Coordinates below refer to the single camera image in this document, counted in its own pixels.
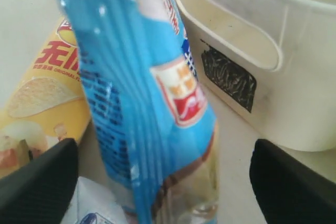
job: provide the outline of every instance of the white storage bin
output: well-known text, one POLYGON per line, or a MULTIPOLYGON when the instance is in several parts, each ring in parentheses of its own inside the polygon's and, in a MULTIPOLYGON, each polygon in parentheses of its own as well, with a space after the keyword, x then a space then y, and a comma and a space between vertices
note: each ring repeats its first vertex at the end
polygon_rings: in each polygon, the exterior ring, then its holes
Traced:
POLYGON ((279 145, 336 147, 336 0, 176 1, 201 82, 279 145))

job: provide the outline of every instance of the black sticker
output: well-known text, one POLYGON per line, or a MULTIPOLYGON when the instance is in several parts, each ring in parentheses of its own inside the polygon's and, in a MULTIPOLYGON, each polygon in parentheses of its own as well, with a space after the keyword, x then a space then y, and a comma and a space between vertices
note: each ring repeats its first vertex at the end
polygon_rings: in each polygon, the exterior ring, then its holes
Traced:
POLYGON ((202 53, 206 76, 251 113, 257 89, 256 78, 224 54, 212 46, 208 46, 209 50, 202 53))

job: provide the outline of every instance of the white table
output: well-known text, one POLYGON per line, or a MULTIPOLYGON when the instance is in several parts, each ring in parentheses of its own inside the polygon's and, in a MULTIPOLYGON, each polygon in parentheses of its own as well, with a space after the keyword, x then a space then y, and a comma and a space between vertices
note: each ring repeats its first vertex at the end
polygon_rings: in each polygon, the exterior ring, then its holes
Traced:
MULTIPOLYGON (((55 0, 0 0, 0 3, 1 108, 54 29, 61 14, 55 0)), ((260 136, 207 89, 206 93, 221 126, 219 223, 264 224, 266 222, 248 177, 254 143, 260 136)), ((336 181, 333 159, 336 151, 314 154, 287 151, 327 178, 336 181)), ((80 175, 106 184, 107 177, 92 125, 88 127, 80 146, 80 175)))

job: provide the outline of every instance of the plastic packaging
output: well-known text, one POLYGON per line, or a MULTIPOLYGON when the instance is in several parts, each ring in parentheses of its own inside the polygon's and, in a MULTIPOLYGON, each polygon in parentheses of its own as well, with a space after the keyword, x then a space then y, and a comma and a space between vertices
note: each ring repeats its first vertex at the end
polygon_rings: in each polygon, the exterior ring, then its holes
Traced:
POLYGON ((0 113, 0 178, 64 138, 79 143, 90 118, 76 39, 62 18, 0 113))
POLYGON ((176 2, 201 82, 278 145, 336 147, 336 0, 176 2))
POLYGON ((127 224, 127 221, 109 189, 79 177, 61 224, 127 224))
POLYGON ((60 4, 80 48, 110 187, 129 219, 216 223, 216 118, 163 0, 60 4))

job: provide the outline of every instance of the snack package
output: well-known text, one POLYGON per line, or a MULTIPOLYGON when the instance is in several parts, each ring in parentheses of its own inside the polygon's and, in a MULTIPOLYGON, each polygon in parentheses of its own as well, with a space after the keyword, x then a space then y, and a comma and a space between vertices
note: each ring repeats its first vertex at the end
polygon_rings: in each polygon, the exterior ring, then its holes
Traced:
POLYGON ((90 111, 76 40, 63 18, 0 113, 0 178, 66 137, 80 141, 90 111))
POLYGON ((127 224, 109 189, 79 177, 69 208, 60 224, 127 224))
POLYGON ((128 220, 217 223, 216 118, 164 1, 60 5, 80 48, 81 81, 110 188, 128 220))

